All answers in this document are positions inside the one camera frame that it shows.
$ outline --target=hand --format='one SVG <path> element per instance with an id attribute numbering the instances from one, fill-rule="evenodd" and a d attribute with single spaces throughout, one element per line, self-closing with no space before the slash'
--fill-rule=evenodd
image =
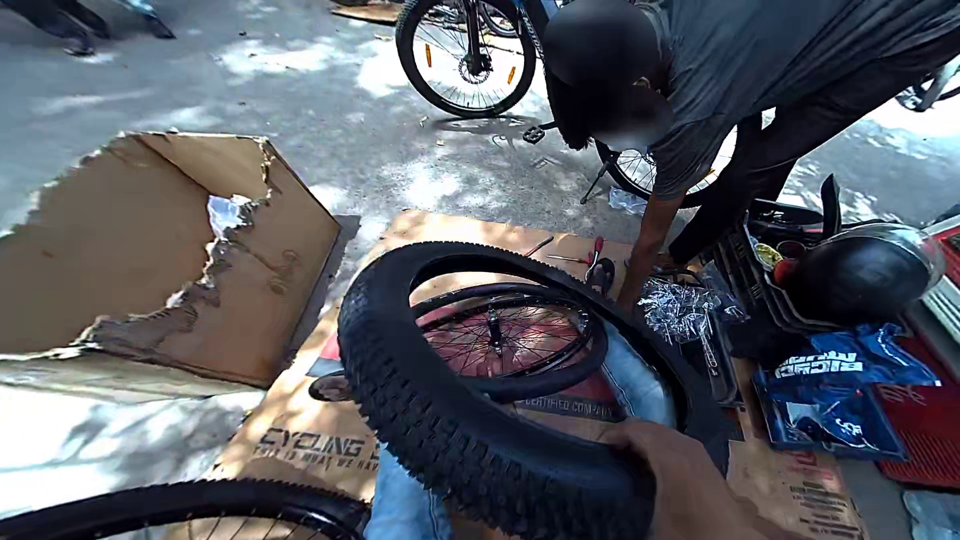
<path id="1" fill-rule="evenodd" d="M 641 420 L 616 424 L 602 440 L 649 463 L 657 479 L 655 540 L 764 538 L 753 527 L 754 514 L 745 511 L 699 441 Z"/>

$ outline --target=wheel hub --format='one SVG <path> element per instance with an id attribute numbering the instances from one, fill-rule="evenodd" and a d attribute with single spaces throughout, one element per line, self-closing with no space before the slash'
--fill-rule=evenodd
<path id="1" fill-rule="evenodd" d="M 467 54 L 465 57 L 460 59 L 460 76 L 472 85 L 479 85 L 483 83 L 490 77 L 492 71 L 492 63 L 490 55 L 480 55 L 480 73 L 476 75 L 470 73 L 470 54 Z"/>

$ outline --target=gray t-shirt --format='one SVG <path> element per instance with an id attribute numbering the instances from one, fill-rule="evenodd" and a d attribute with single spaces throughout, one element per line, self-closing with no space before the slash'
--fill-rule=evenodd
<path id="1" fill-rule="evenodd" d="M 744 117 L 960 26 L 956 0 L 635 0 L 669 55 L 674 124 L 654 192 L 686 193 Z"/>

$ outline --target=kickstand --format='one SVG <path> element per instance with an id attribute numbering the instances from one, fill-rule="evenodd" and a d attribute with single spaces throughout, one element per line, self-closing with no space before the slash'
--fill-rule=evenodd
<path id="1" fill-rule="evenodd" d="M 584 193 L 584 197 L 580 199 L 581 205 L 585 205 L 587 203 L 587 197 L 590 196 L 590 192 L 593 191 L 597 183 L 600 182 L 600 179 L 603 177 L 603 175 L 607 174 L 607 171 L 610 170 L 610 166 L 613 165 L 613 162 L 616 160 L 617 157 L 619 157 L 619 155 L 614 154 L 613 156 L 610 156 L 609 158 L 607 158 L 606 161 L 603 162 L 603 166 L 600 167 L 600 172 L 598 172 L 597 177 L 593 179 L 593 184 L 591 184 L 590 187 L 587 189 L 587 193 Z"/>

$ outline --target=blue plastic bag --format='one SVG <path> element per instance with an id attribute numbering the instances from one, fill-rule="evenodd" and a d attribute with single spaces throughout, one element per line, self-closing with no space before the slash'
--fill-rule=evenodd
<path id="1" fill-rule="evenodd" d="M 903 445 L 869 387 L 821 383 L 770 388 L 771 381 L 762 371 L 754 376 L 774 448 L 903 459 Z"/>
<path id="2" fill-rule="evenodd" d="M 810 345 L 771 374 L 770 388 L 871 382 L 940 386 L 940 380 L 895 340 L 900 327 L 860 325 L 810 336 Z"/>

